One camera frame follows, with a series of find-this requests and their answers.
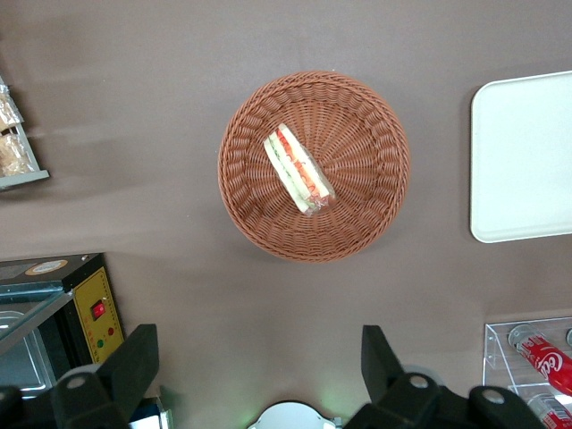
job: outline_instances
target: metal tray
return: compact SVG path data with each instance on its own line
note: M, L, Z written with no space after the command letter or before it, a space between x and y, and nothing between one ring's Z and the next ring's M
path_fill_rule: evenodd
M471 231L480 241L572 232L572 71L499 80L472 107Z
M4 81L2 80L2 76L0 76L0 85L5 85ZM34 168L34 172L27 172L24 174L16 174L14 176L7 176L7 177L0 177L0 191L12 188L14 186L22 185L24 183L30 183L32 181L39 181L42 179L47 179L50 175L46 170L40 170L38 161L34 156L34 152L32 152L32 148L29 145L28 137L24 132L21 124L17 124L12 127L12 130L15 130L16 134L20 137L21 143L26 149L28 153L28 157L31 163L31 166Z

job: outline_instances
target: wrapped sandwich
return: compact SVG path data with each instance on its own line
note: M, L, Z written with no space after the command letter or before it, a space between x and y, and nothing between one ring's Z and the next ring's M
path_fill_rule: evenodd
M265 151L284 188L305 215L335 203L335 192L314 158L281 123L264 143Z
M10 97L8 87L0 84L0 131L7 130L20 122L20 112Z
M33 172L32 162L17 134L0 136L0 177Z

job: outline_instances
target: metal shelf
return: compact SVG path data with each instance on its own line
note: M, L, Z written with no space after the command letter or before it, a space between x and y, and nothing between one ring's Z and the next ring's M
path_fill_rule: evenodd
M2 80L2 76L0 76L0 85L5 85L4 81ZM26 153L28 154L30 164L34 169L33 172L26 172L23 174L16 174L14 176L6 176L0 177L0 191L10 189L14 186L23 185L24 183L30 183L33 181L40 181L43 179L47 179L50 175L47 170L41 170L38 165L38 160L34 156L34 152L32 151L31 146L29 145L28 137L26 136L26 132L22 128L21 124L18 123L17 125L11 128L12 131L15 131L15 134L21 140Z

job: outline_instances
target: brown table surface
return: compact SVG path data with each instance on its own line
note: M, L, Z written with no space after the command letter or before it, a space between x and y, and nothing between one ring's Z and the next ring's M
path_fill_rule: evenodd
M572 3L0 1L0 73L52 178L0 194L0 258L104 251L128 331L157 323L157 385L180 427L244 428L278 400L367 401L363 324L456 392L483 325L572 312L570 236L487 245L469 230L470 103L485 83L572 69ZM363 252L301 265L252 245L217 184L224 128L301 70L394 108L405 204Z

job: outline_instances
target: wicker basket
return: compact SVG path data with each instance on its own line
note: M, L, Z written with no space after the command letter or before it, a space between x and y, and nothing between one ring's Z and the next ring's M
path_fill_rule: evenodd
M263 141L281 122L312 153L338 204L311 217L290 199ZM219 186L238 228L289 260L326 262L371 244L398 213L409 176L405 132L372 89L348 76L305 71L259 88L232 117Z

